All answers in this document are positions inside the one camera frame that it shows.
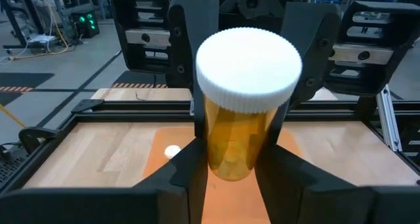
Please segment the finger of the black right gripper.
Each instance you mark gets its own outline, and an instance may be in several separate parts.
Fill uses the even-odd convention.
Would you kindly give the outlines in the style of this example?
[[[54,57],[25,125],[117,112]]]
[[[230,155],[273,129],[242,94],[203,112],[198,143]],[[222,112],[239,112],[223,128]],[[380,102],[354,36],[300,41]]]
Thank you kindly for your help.
[[[270,145],[277,141],[287,112],[311,99],[323,87],[340,24],[341,10],[336,4],[287,3],[281,35],[298,50],[303,69],[293,94],[274,116],[268,132]]]
[[[196,54],[200,45],[219,29],[219,0],[171,0],[168,12],[171,45],[175,64],[183,64],[193,97],[194,133],[202,139],[205,134],[203,93],[197,82]]]

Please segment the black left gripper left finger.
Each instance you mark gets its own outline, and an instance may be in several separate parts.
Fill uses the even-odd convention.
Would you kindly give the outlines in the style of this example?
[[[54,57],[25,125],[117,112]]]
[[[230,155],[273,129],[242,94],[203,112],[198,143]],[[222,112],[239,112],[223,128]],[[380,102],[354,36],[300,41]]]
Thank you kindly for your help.
[[[20,189],[1,196],[1,222],[21,224],[200,223],[205,143],[194,139],[130,188]]]

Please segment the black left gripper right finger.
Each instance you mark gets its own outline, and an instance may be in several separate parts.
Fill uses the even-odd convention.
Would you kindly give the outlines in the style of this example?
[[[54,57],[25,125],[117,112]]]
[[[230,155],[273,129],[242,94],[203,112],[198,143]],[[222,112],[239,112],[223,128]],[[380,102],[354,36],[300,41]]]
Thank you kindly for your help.
[[[255,175],[271,223],[419,224],[419,188],[357,187],[278,145],[261,150]]]

